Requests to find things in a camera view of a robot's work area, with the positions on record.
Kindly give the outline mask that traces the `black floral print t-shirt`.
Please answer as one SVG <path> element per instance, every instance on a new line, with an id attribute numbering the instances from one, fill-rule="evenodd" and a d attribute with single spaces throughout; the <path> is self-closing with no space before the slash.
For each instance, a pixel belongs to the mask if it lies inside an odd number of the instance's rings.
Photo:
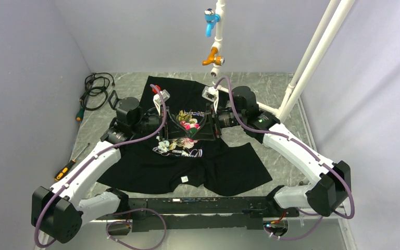
<path id="1" fill-rule="evenodd" d="M 149 76 L 140 99 L 145 111 L 154 107 L 152 85 L 169 92 L 166 105 L 183 127 L 201 121 L 208 104 L 201 96 L 203 84 Z M 166 194 L 186 184 L 203 186 L 221 196 L 235 196 L 272 179 L 249 143 L 229 147 L 222 139 L 160 141 L 152 137 L 122 146 L 120 154 L 120 160 L 98 182 L 126 192 Z"/>

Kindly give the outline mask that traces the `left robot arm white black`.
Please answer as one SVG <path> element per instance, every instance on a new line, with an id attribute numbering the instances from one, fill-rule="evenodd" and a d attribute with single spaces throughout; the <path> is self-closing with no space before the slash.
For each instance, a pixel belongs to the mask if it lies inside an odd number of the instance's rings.
<path id="1" fill-rule="evenodd" d="M 35 227 L 34 243 L 47 248 L 56 241 L 69 242 L 86 223 L 111 214 L 121 219 L 128 214 L 129 204 L 125 196 L 112 191 L 84 201 L 85 192 L 121 158 L 120 147 L 145 141 L 157 135 L 166 124 L 169 96 L 159 92 L 153 97 L 158 111 L 158 126 L 149 135 L 131 140 L 126 138 L 117 144 L 103 139 L 66 177 L 51 187 L 38 187 L 32 194 L 31 224 Z"/>

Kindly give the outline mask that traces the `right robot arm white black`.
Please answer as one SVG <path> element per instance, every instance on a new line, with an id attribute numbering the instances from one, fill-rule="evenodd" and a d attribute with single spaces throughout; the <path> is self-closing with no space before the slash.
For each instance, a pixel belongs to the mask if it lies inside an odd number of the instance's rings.
<path id="1" fill-rule="evenodd" d="M 314 215 L 341 215 L 337 208 L 347 199 L 350 213 L 342 218 L 352 219 L 355 205 L 351 190 L 351 168 L 344 162 L 320 155 L 293 135 L 272 113 L 262 110 L 256 96 L 247 86 L 228 92 L 230 107 L 219 107 L 219 91 L 214 86 L 203 89 L 202 97 L 211 101 L 205 119 L 196 130 L 194 139 L 217 139 L 221 130 L 240 126 L 250 137 L 280 153 L 308 179 L 303 186 L 279 185 L 267 195 L 266 209 L 279 216 L 287 208 L 311 208 Z"/>

